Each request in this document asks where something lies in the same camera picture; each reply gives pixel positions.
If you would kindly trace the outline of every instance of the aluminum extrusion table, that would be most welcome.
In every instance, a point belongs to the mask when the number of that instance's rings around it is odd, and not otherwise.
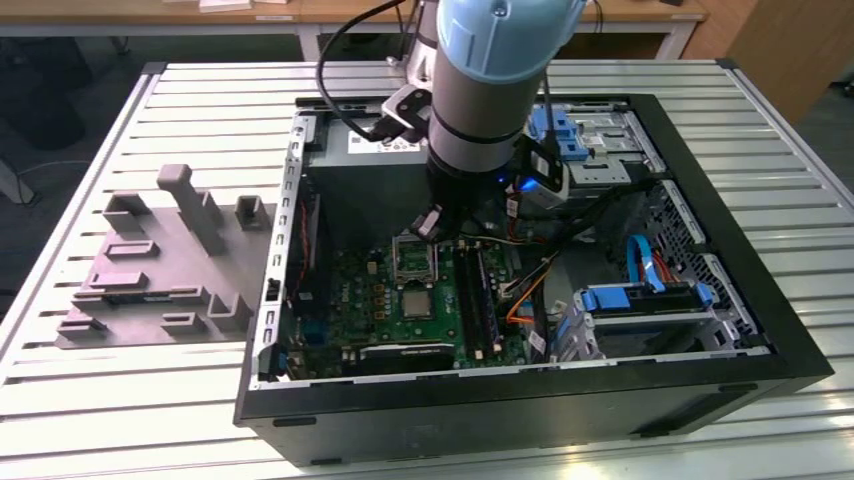
[[[654,93],[837,374],[685,437],[310,470],[359,478],[755,478],[854,472],[854,198],[739,71],[556,62],[556,93]],[[334,95],[390,94],[382,63],[334,63]],[[0,328],[0,478],[300,475],[232,426],[243,343],[63,351],[55,328],[108,224],[109,192],[167,204],[164,163],[226,205],[276,198],[311,64],[149,66]]]

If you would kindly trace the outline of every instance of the ribbon cable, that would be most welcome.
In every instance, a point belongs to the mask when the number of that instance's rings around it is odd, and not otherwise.
[[[626,246],[626,268],[629,269],[629,281],[637,283],[641,281],[638,275],[638,253],[641,252],[641,263],[643,264],[643,276],[646,282],[653,285],[653,291],[663,292],[665,284],[658,279],[658,273],[655,272],[655,262],[653,261],[653,248],[650,247],[650,241],[643,235],[631,235],[629,237],[629,245]]]

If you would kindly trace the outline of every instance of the wooden table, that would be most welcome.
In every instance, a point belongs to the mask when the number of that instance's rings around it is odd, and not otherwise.
[[[408,19],[411,3],[400,6]],[[605,33],[651,32],[666,35],[658,59],[675,59],[706,10],[697,0],[682,7],[658,0],[600,0]],[[382,0],[291,0],[259,3],[251,10],[199,13],[195,3],[161,0],[0,0],[0,37],[296,34],[303,57],[319,57],[318,36],[379,5]],[[592,32],[596,10],[584,9],[579,32]],[[358,25],[354,33],[394,33],[398,17],[390,10]]]

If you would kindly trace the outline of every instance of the black case frame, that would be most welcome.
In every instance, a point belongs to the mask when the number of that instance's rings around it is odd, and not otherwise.
[[[248,390],[250,338],[235,424],[251,427],[295,465],[683,434],[758,398],[791,393],[833,374],[655,96],[554,99],[622,101],[635,112],[707,235],[709,253],[725,266],[773,354],[567,370],[532,366],[511,375]],[[358,105],[382,100],[339,101]]]

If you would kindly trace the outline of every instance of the open pc tower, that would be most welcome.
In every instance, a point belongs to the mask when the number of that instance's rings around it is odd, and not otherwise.
[[[382,100],[347,111],[367,125]],[[438,245],[406,232],[426,147],[300,103],[235,412],[298,466],[678,435],[833,374],[655,97],[554,102],[563,181],[508,190],[550,221]],[[538,312],[514,282],[591,204]]]

